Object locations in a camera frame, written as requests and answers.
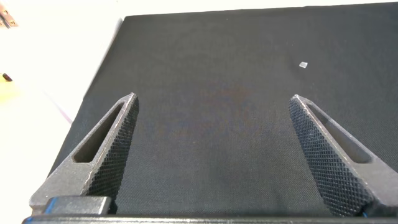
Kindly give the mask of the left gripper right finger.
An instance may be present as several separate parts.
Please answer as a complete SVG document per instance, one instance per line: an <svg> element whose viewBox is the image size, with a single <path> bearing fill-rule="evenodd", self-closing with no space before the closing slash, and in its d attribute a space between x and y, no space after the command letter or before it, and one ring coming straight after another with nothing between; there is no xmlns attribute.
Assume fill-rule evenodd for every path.
<svg viewBox="0 0 398 224"><path fill-rule="evenodd" d="M397 172L328 116L299 95L289 113L318 191L341 217L396 217Z"/></svg>

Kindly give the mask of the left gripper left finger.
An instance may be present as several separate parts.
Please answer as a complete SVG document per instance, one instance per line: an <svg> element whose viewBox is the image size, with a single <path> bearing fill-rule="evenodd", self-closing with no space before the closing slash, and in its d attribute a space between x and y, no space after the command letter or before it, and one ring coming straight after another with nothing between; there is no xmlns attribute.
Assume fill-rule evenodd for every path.
<svg viewBox="0 0 398 224"><path fill-rule="evenodd" d="M34 215L59 196L117 197L139 113L139 100L120 98L31 196Z"/></svg>

